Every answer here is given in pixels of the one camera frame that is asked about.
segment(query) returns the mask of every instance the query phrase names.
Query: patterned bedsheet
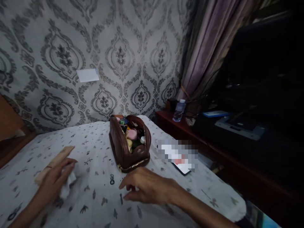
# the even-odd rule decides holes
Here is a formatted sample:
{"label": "patterned bedsheet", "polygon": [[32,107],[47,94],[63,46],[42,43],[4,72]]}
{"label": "patterned bedsheet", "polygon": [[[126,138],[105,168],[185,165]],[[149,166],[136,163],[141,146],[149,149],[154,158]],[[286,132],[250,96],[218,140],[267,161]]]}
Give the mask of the patterned bedsheet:
{"label": "patterned bedsheet", "polygon": [[[245,201],[232,187],[219,179],[204,164],[182,176],[170,163],[158,159],[157,141],[172,139],[146,116],[139,116],[151,132],[151,160],[146,166],[155,173],[175,179],[201,201],[235,222],[246,214]],[[126,174],[114,161],[109,122],[95,122],[38,135],[0,171],[0,227],[13,220],[34,196],[35,177],[62,150],[74,145],[69,157],[78,160],[82,176],[71,187],[68,198],[46,208],[34,221],[39,227],[194,227],[191,218],[173,205],[148,205],[124,201],[126,190],[118,186]]]}

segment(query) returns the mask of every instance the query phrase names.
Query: wooden headboard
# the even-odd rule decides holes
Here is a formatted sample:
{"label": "wooden headboard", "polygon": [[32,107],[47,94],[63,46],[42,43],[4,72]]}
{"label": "wooden headboard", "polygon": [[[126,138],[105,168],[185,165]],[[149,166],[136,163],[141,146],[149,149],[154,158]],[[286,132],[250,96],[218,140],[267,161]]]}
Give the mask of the wooden headboard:
{"label": "wooden headboard", "polygon": [[[19,130],[24,133],[24,136],[13,137]],[[8,163],[35,136],[35,132],[30,132],[24,126],[21,117],[0,95],[0,168]]]}

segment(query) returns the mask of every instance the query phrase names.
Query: water bottle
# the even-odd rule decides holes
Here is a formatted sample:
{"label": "water bottle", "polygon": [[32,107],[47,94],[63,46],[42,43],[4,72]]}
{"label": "water bottle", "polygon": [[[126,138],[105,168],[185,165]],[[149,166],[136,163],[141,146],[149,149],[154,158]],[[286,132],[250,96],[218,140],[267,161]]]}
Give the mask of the water bottle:
{"label": "water bottle", "polygon": [[175,113],[173,115],[173,121],[180,122],[183,112],[185,110],[186,103],[185,100],[180,99],[179,103],[177,103],[175,108]]}

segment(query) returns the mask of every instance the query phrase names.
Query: leather pouch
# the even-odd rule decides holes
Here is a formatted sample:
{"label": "leather pouch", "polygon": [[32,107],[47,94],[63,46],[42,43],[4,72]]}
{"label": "leather pouch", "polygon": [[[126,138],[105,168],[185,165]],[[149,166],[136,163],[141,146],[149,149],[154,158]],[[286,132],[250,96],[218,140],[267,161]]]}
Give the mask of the leather pouch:
{"label": "leather pouch", "polygon": [[136,128],[136,125],[139,128],[144,130],[145,134],[145,144],[144,150],[137,153],[130,153],[129,146],[127,143],[126,136],[121,129],[119,123],[116,120],[116,117],[110,117],[110,142],[112,151],[114,154],[115,162],[117,164],[120,172],[128,173],[140,166],[145,166],[150,161],[150,145],[151,145],[151,134],[147,126],[144,124],[141,118],[133,115],[126,117],[129,121],[128,126]]}

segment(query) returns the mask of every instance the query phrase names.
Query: patterned wallpaper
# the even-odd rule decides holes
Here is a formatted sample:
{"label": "patterned wallpaper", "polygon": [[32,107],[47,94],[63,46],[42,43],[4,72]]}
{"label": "patterned wallpaper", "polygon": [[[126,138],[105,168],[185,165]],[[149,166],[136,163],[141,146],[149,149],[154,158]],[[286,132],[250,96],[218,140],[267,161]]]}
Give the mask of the patterned wallpaper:
{"label": "patterned wallpaper", "polygon": [[[174,97],[194,0],[0,0],[0,93],[38,133]],[[81,83],[76,70],[97,68]]]}

